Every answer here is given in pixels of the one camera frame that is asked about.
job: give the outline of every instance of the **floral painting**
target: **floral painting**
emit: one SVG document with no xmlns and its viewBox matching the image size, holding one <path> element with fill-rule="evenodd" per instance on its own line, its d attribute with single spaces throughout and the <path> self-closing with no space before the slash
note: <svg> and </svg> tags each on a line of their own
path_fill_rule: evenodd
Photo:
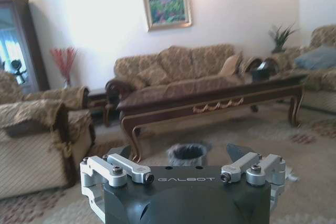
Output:
<svg viewBox="0 0 336 224">
<path fill-rule="evenodd" d="M 144 0 L 149 30 L 191 25 L 189 0 Z"/>
</svg>

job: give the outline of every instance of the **blue pillow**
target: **blue pillow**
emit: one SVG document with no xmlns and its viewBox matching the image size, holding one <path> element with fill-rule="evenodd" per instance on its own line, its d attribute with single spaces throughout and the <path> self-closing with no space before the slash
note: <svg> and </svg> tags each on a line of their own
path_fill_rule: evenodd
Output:
<svg viewBox="0 0 336 224">
<path fill-rule="evenodd" d="M 321 46 L 294 60 L 298 68 L 318 70 L 336 67 L 336 48 Z"/>
</svg>

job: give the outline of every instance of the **metal bracket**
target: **metal bracket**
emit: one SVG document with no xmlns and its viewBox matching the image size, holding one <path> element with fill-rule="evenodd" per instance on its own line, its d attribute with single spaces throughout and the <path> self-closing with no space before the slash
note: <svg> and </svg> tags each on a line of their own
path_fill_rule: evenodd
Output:
<svg viewBox="0 0 336 224">
<path fill-rule="evenodd" d="M 246 172 L 246 181 L 252 186 L 263 186 L 265 182 L 271 185 L 270 210 L 276 208 L 278 196 L 285 190 L 285 160 L 274 154 L 269 154 L 261 160 L 261 155 L 248 153 L 231 165 L 225 165 L 221 170 L 221 179 L 224 184 L 240 181 Z"/>
<path fill-rule="evenodd" d="M 127 183 L 129 175 L 135 183 L 149 185 L 154 181 L 148 166 L 138 165 L 118 154 L 86 157 L 80 163 L 81 191 L 89 198 L 89 204 L 95 214 L 105 223 L 105 206 L 101 184 L 108 182 L 112 187 L 121 187 Z"/>
</svg>

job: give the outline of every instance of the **wastebasket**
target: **wastebasket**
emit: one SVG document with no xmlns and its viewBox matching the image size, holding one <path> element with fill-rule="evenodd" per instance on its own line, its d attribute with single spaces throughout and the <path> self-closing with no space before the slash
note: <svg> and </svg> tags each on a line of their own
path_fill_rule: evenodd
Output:
<svg viewBox="0 0 336 224">
<path fill-rule="evenodd" d="M 207 147 L 202 144 L 175 144 L 167 152 L 172 166 L 206 165 Z"/>
</svg>

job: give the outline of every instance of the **curtain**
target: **curtain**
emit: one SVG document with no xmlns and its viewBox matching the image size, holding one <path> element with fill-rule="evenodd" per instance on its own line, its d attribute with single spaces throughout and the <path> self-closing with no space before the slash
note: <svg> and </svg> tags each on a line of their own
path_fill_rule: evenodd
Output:
<svg viewBox="0 0 336 224">
<path fill-rule="evenodd" d="M 23 58 L 21 46 L 17 39 L 15 28 L 1 29 L 0 30 L 0 59 L 1 63 L 5 62 L 5 70 L 7 72 L 14 73 L 14 69 L 11 67 L 13 60 L 20 60 L 22 67 L 20 71 L 26 70 L 25 60 Z M 17 78 L 18 83 L 22 83 L 20 78 Z"/>
</svg>

